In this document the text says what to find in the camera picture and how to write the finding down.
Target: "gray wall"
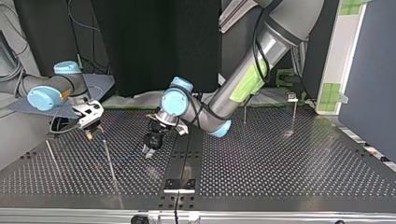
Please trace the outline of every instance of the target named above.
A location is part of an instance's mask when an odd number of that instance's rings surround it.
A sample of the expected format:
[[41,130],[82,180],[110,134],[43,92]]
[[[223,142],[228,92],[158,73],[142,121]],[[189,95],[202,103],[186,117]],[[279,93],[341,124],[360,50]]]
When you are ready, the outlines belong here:
[[339,119],[396,161],[396,1],[367,4]]
[[[3,0],[13,6],[12,0]],[[18,20],[6,8],[2,9],[7,13],[11,21],[17,28],[21,28]],[[0,30],[4,32],[9,45],[17,52],[20,52],[25,42],[16,35],[7,20],[0,13]],[[39,76],[32,51],[26,50],[20,56],[23,67],[32,75]],[[26,115],[12,113],[4,109],[15,99],[9,94],[0,94],[0,169],[15,161],[25,151],[38,145],[44,139],[48,129],[49,118],[43,116]]]

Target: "sticker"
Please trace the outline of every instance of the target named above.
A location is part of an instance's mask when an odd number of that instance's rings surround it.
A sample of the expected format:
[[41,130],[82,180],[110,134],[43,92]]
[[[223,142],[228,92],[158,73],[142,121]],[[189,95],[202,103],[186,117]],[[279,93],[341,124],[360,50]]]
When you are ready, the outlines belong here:
[[[259,65],[262,69],[262,72],[266,74],[267,69],[265,63],[261,61],[259,62]],[[230,100],[233,100],[237,103],[242,103],[249,97],[250,94],[256,93],[256,91],[258,91],[264,84],[264,81],[257,71],[256,64],[253,63],[245,73],[244,77],[242,77],[242,80],[238,83],[235,90],[233,90]]]
[[66,99],[71,93],[72,93],[72,89],[62,92],[61,99],[62,100]]

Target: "black cable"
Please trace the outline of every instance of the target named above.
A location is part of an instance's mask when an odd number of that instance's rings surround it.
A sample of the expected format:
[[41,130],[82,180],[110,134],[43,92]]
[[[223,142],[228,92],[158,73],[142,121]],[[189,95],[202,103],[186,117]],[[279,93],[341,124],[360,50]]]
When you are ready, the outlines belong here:
[[317,107],[317,103],[315,102],[315,99],[312,98],[312,96],[309,94],[308,90],[306,89],[305,84],[303,83],[303,78],[302,78],[302,76],[300,74],[300,70],[298,69],[297,59],[294,56],[294,50],[293,49],[291,50],[291,60],[292,60],[292,63],[294,65],[294,67],[296,68],[297,77],[300,79],[300,83],[303,86],[303,89],[306,92],[306,95],[309,97],[309,99],[311,100],[312,104],[314,104],[314,106]]
[[[94,27],[94,16],[93,16],[93,12],[92,12],[92,27]],[[92,29],[92,58],[93,58],[93,62],[98,65],[99,67],[103,68],[103,69],[108,69],[109,67],[109,63],[107,63],[107,66],[103,66],[101,64],[99,64],[99,62],[96,61],[96,53],[95,53],[95,30]]]
[[175,223],[176,223],[176,224],[178,224],[177,202],[178,202],[178,196],[179,196],[179,194],[180,194],[180,192],[177,193],[177,199],[176,199],[175,210],[174,210],[174,213],[175,213]]
[[246,102],[244,104],[244,107],[248,105],[248,102],[251,100],[251,98],[253,98],[253,96],[254,96],[253,94],[249,95],[249,97],[247,98],[247,100],[246,100]]
[[[257,70],[259,72],[259,75],[262,78],[262,81],[264,83],[267,83],[270,80],[270,75],[269,75],[270,74],[270,66],[269,66],[267,58],[265,57],[265,54],[263,53],[262,45],[260,44],[259,40],[257,39],[257,29],[259,27],[260,21],[262,20],[262,15],[264,14],[265,11],[266,11],[266,9],[263,8],[262,11],[259,14],[259,17],[256,20],[256,24],[254,25],[252,46],[251,47],[253,49],[254,62],[256,64],[256,67],[257,67]],[[267,75],[267,77],[264,77],[264,74],[262,73],[262,68],[260,67],[259,58],[257,57],[258,49],[259,49],[260,55],[262,56],[262,59],[264,60],[264,63],[265,63],[265,66],[266,66],[266,75]]]
[[7,117],[7,116],[9,116],[9,115],[12,115],[12,114],[14,114],[15,112],[17,112],[17,111],[11,111],[11,112],[9,112],[9,113],[7,113],[7,114],[1,116],[0,119],[3,119],[3,118],[5,118],[5,117]]
[[101,68],[99,68],[98,66],[96,66],[95,64],[93,64],[93,62],[91,62],[90,60],[86,59],[85,57],[83,57],[83,56],[81,55],[81,51],[80,51],[79,46],[78,46],[78,40],[77,40],[77,35],[76,35],[76,29],[75,29],[75,26],[74,26],[74,23],[75,23],[76,21],[73,20],[73,19],[74,19],[74,18],[73,18],[73,15],[72,15],[71,12],[70,12],[70,2],[71,2],[71,0],[65,0],[65,1],[66,1],[66,4],[67,4],[67,11],[68,11],[68,15],[69,15],[70,25],[71,25],[71,27],[72,27],[73,37],[74,37],[74,39],[75,39],[76,50],[77,50],[77,54],[79,55],[79,58],[80,58],[82,61],[85,61],[86,63],[88,63],[88,64],[92,67],[91,73],[94,73],[94,72],[95,72],[95,69],[96,69],[96,70],[98,70],[99,72],[105,74],[105,73],[106,73],[105,71],[103,71]]

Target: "green tape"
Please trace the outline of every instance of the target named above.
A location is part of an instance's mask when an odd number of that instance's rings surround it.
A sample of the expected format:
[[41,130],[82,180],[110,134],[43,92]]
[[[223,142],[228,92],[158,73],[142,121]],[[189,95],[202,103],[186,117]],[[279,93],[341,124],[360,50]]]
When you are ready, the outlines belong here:
[[[259,65],[262,69],[262,73],[266,74],[267,68],[265,63],[259,62]],[[253,63],[245,73],[242,80],[236,86],[235,90],[233,90],[230,100],[233,100],[237,103],[242,103],[248,98],[250,94],[256,93],[256,91],[258,91],[263,85],[264,82],[257,71],[256,64]]]
[[363,0],[344,0],[340,15],[358,15],[362,4]]
[[339,83],[324,83],[318,104],[318,111],[335,111],[340,99],[340,89],[341,84]]

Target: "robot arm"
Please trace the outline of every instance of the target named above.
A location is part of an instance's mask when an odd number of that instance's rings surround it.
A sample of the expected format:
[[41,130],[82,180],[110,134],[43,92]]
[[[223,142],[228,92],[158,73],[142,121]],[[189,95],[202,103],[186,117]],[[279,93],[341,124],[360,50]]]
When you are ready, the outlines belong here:
[[[264,29],[257,36],[269,65],[269,68],[265,66],[264,58],[258,53],[262,71],[275,66],[290,48],[297,47],[306,39],[318,19],[323,1],[255,0],[256,5],[269,11]],[[193,86],[190,82],[175,77],[170,88],[163,93],[160,108],[150,116],[151,130],[144,138],[143,151],[148,157],[152,155],[161,147],[163,135],[172,127],[177,127],[180,134],[187,133],[180,119],[216,137],[224,136],[232,124],[231,114],[264,85],[256,65],[250,48],[208,105],[191,97]]]
[[10,75],[2,76],[0,92],[26,97],[29,104],[40,111],[59,111],[63,102],[68,99],[78,116],[78,122],[74,127],[84,130],[89,139],[102,131],[100,118],[104,109],[98,101],[91,98],[77,63],[57,63],[54,66],[55,76],[35,77],[23,73],[21,63],[9,50],[3,50],[3,55],[2,67],[7,68],[5,74]]

